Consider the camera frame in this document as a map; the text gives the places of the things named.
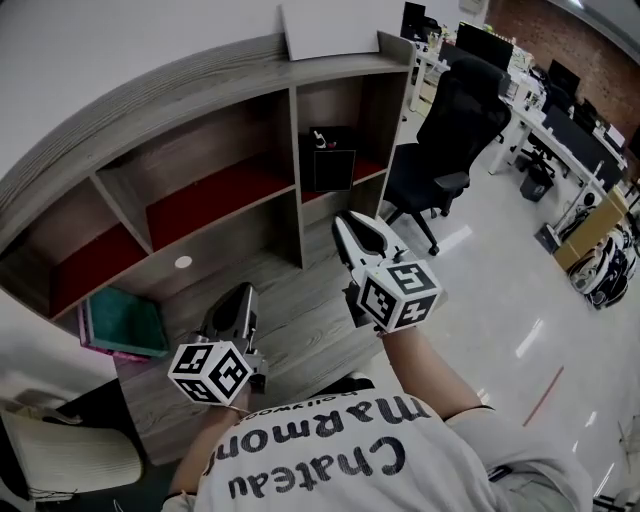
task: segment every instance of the black box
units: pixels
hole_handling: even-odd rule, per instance
[[[326,148],[316,148],[318,140],[314,132],[324,137]],[[354,130],[348,126],[310,128],[309,136],[300,144],[303,189],[310,192],[350,190],[356,147]]]

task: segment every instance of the chair armrest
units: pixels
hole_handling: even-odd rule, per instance
[[[466,172],[447,174],[433,180],[445,192],[456,192],[469,186],[469,175]]]

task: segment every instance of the glossy floor tile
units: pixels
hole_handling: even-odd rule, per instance
[[[422,120],[408,113],[399,143],[415,141]],[[559,177],[531,203],[520,195],[523,174],[486,172],[496,148],[476,160],[471,187],[449,217],[425,215],[441,247],[437,257],[410,217],[393,225],[448,292],[423,330],[485,402],[523,423],[562,369],[529,428],[574,450],[594,492],[606,478],[602,492],[615,494],[631,478],[618,424],[625,428],[640,413],[640,278],[615,307],[591,308],[533,237],[568,207],[575,183]],[[383,216],[390,211],[385,205]],[[397,385],[384,354],[363,371]]]

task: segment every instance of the book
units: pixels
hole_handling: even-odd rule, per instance
[[[139,356],[136,354],[129,354],[128,352],[120,352],[118,350],[105,350],[103,348],[94,347],[89,343],[87,339],[87,332],[89,330],[87,325],[87,315],[85,314],[86,301],[78,304],[78,334],[80,338],[80,346],[88,350],[93,350],[100,354],[107,356],[117,357],[118,359],[124,359],[127,361],[133,361],[135,363],[146,363],[151,358],[147,356]]]
[[[104,288],[86,301],[87,340],[93,347],[163,357],[169,343],[156,304],[116,288]]]

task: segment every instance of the cardboard box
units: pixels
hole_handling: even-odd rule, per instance
[[[598,207],[591,212],[569,238],[553,254],[566,272],[571,265],[596,246],[628,211],[624,196],[613,187]]]

